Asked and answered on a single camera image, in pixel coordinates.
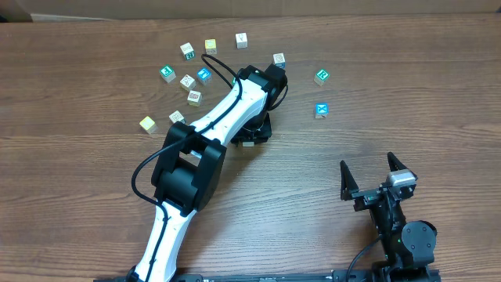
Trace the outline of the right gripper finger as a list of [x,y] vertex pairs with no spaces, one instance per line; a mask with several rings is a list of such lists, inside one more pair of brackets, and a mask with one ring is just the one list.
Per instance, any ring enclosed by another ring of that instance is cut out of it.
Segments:
[[359,186],[354,180],[348,165],[345,161],[340,162],[341,170],[341,191],[340,198],[343,201],[349,201],[353,199],[353,194],[359,192]]
[[387,162],[391,172],[407,169],[407,167],[392,153],[387,153]]

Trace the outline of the white block green number side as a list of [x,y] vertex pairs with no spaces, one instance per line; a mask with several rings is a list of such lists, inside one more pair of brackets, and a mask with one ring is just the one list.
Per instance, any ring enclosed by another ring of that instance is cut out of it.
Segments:
[[178,110],[169,115],[169,120],[172,124],[175,124],[176,122],[180,122],[182,124],[186,123],[185,117]]

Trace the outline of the wooden block airplane drawing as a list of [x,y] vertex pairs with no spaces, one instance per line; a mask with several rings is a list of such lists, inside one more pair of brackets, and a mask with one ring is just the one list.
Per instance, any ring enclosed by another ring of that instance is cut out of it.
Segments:
[[185,89],[187,92],[192,91],[195,86],[196,86],[196,80],[186,74],[181,80],[180,80],[181,86],[183,89]]

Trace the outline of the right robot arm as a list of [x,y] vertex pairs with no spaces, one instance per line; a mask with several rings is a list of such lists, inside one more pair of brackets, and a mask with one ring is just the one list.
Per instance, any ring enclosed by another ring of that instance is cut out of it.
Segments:
[[351,261],[344,279],[349,281],[357,261],[376,244],[382,244],[385,260],[375,262],[366,272],[368,281],[439,281],[434,262],[438,231],[428,221],[407,222],[401,202],[414,195],[418,176],[392,152],[387,154],[390,172],[377,188],[361,191],[345,161],[340,162],[340,199],[353,201],[353,208],[368,210],[377,229],[377,238]]

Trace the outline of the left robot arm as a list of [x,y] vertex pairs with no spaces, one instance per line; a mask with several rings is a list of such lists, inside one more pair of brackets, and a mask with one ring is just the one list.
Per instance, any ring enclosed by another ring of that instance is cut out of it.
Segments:
[[286,71],[273,64],[264,71],[248,66],[235,79],[230,93],[201,119],[176,121],[148,158],[156,162],[150,199],[156,214],[145,253],[127,281],[171,280],[188,225],[218,186],[227,146],[253,146],[271,137],[269,113],[286,95]]

